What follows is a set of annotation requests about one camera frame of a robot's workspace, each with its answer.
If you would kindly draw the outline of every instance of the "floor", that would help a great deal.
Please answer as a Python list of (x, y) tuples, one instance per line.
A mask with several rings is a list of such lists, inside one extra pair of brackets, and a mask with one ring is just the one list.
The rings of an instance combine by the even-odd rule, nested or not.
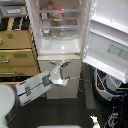
[(38, 98), (24, 107), (18, 107), (9, 128), (37, 128), (46, 125), (79, 125), (93, 128), (90, 116), (97, 116), (101, 128), (106, 119), (101, 110), (87, 107), (83, 76), (79, 83), (77, 99), (47, 100)]

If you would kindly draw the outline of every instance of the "refrigerator drawer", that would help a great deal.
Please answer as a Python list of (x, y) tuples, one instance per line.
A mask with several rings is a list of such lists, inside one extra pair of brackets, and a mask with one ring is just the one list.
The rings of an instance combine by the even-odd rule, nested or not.
[(0, 51), (0, 66), (26, 66), (34, 64), (35, 61), (31, 49)]
[(70, 79), (65, 87), (54, 85), (46, 92), (47, 99), (77, 98), (79, 79)]
[(1, 31), (0, 49), (31, 48), (27, 30)]
[(45, 57), (39, 56), (38, 62), (39, 62), (39, 67), (40, 67), (41, 72), (45, 70), (52, 71), (52, 69), (55, 67), (53, 63), (59, 63), (61, 60), (70, 62), (67, 66), (63, 67), (62, 69), (63, 78), (66, 78), (68, 76), (70, 76), (70, 78), (72, 77), (79, 78), (80, 71), (81, 71), (81, 59), (80, 58), (71, 59), (71, 57), (68, 57), (66, 55), (65, 56), (53, 56), (53, 57), (52, 56), (45, 56)]
[(38, 68), (36, 65), (33, 66), (0, 66), (0, 77), (15, 77), (15, 76), (34, 76), (37, 75)]
[(27, 15), (25, 6), (3, 6), (0, 9), (4, 17), (25, 17)]

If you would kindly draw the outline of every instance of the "white refrigerator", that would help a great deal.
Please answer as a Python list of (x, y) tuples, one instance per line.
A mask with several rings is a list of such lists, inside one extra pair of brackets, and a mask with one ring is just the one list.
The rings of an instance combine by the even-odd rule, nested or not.
[(81, 63), (128, 82), (128, 0), (26, 0), (41, 72), (70, 61), (64, 88), (48, 99), (76, 98)]

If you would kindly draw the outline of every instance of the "door handle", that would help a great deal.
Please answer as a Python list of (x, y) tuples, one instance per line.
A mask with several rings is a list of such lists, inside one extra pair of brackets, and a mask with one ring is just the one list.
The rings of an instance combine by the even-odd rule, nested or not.
[(16, 71), (14, 72), (6, 72), (6, 73), (0, 73), (0, 75), (15, 75)]
[(9, 62), (9, 59), (7, 59), (6, 61), (0, 61), (0, 64), (1, 63), (8, 63)]

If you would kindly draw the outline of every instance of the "light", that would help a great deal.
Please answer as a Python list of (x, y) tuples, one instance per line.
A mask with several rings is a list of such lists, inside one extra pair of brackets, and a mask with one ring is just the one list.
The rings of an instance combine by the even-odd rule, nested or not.
[(64, 50), (64, 46), (62, 46), (62, 49)]

